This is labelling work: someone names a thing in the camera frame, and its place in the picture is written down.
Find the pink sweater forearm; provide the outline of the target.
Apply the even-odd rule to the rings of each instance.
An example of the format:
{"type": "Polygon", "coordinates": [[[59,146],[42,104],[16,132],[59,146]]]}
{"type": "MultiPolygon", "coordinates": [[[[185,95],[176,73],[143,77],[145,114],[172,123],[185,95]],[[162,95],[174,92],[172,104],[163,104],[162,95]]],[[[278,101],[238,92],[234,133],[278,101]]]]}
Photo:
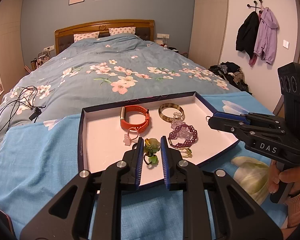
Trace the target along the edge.
{"type": "Polygon", "coordinates": [[[282,229],[283,239],[288,239],[300,225],[300,193],[289,197],[286,205],[288,207],[288,225],[287,228],[282,229]]]}

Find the person right hand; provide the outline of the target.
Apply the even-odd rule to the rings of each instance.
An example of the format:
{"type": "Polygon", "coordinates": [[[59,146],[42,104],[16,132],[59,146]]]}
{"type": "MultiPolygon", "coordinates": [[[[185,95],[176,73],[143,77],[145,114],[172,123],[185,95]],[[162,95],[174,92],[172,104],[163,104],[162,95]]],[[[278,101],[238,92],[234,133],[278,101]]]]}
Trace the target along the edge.
{"type": "Polygon", "coordinates": [[[276,166],[276,161],[272,160],[268,175],[268,190],[270,193],[275,193],[279,189],[279,182],[293,184],[289,194],[300,193],[300,166],[280,172],[276,166]]]}

